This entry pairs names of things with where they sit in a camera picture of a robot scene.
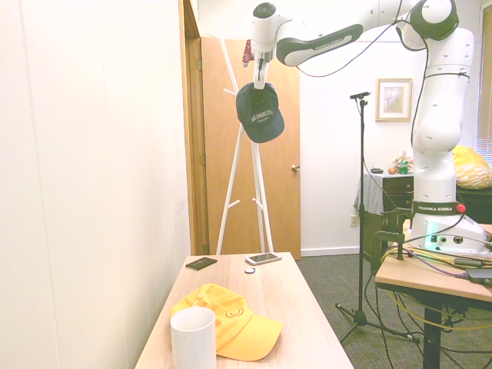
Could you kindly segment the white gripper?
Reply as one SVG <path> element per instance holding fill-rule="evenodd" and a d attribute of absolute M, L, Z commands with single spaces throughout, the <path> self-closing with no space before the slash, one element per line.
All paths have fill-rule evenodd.
<path fill-rule="evenodd" d="M 268 64 L 274 58 L 274 51 L 254 52 L 254 88 L 264 90 L 266 86 L 266 74 Z"/>

